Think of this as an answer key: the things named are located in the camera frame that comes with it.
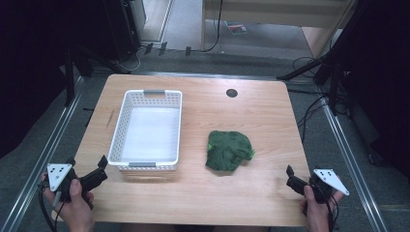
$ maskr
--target hand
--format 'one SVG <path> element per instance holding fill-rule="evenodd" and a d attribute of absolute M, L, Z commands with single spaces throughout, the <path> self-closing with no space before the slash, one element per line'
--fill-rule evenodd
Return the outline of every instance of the hand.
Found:
<path fill-rule="evenodd" d="M 60 217 L 67 223 L 71 232 L 90 232 L 94 229 L 94 217 L 90 207 L 84 201 L 81 196 L 82 186 L 81 183 L 74 179 L 70 186 L 70 197 L 72 202 L 65 203 L 63 209 L 60 212 Z M 43 195 L 52 204 L 54 202 L 55 194 L 49 188 L 46 188 Z M 92 203 L 94 195 L 91 192 L 87 192 L 86 197 Z M 58 212 L 62 207 L 62 202 L 59 202 L 54 211 Z"/>
<path fill-rule="evenodd" d="M 310 186 L 305 186 L 305 199 L 301 202 L 301 210 L 303 210 L 307 204 L 307 231 L 309 232 L 322 232 L 329 231 L 329 210 L 325 204 L 318 204 L 314 199 L 313 189 Z M 336 203 L 338 203 L 343 197 L 341 191 L 336 191 L 333 195 Z M 333 198 L 329 199 L 329 205 L 331 211 L 335 208 L 335 202 Z"/>

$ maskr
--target wooden table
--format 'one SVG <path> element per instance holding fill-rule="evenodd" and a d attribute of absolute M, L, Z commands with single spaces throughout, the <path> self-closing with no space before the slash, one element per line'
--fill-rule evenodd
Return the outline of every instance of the wooden table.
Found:
<path fill-rule="evenodd" d="M 96 221 L 302 226 L 302 196 L 286 185 L 286 166 L 308 179 L 308 165 L 286 86 L 277 81 L 114 74 L 108 78 L 75 160 L 84 176 L 107 155 L 124 93 L 184 94 L 178 170 L 169 179 L 126 178 L 108 166 L 95 194 Z M 227 89 L 238 91 L 236 98 Z M 208 134 L 239 131 L 255 155 L 232 173 L 205 166 Z"/>

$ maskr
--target white triangular marker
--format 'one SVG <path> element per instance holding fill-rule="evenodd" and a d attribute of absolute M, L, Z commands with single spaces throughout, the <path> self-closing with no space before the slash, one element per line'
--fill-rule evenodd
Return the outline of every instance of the white triangular marker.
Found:
<path fill-rule="evenodd" d="M 350 194 L 333 169 L 314 169 L 313 172 L 320 178 L 320 180 L 334 189 L 343 192 L 345 195 Z"/>
<path fill-rule="evenodd" d="M 50 183 L 50 190 L 56 191 L 60 187 L 64 178 L 66 178 L 72 165 L 69 163 L 49 163 L 47 166 L 48 181 Z"/>

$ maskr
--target green cloth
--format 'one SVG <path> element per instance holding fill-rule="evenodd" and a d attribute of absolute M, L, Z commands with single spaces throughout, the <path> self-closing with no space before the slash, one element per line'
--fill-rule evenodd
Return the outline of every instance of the green cloth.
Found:
<path fill-rule="evenodd" d="M 242 160 L 251 160 L 254 151 L 249 139 L 236 131 L 209 134 L 206 165 L 216 171 L 235 171 Z"/>

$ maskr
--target white plastic basket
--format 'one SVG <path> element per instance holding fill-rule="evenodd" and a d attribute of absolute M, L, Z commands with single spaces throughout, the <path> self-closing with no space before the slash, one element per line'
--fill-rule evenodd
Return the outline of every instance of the white plastic basket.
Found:
<path fill-rule="evenodd" d="M 176 170 L 179 156 L 182 92 L 126 92 L 108 163 L 120 170 Z"/>

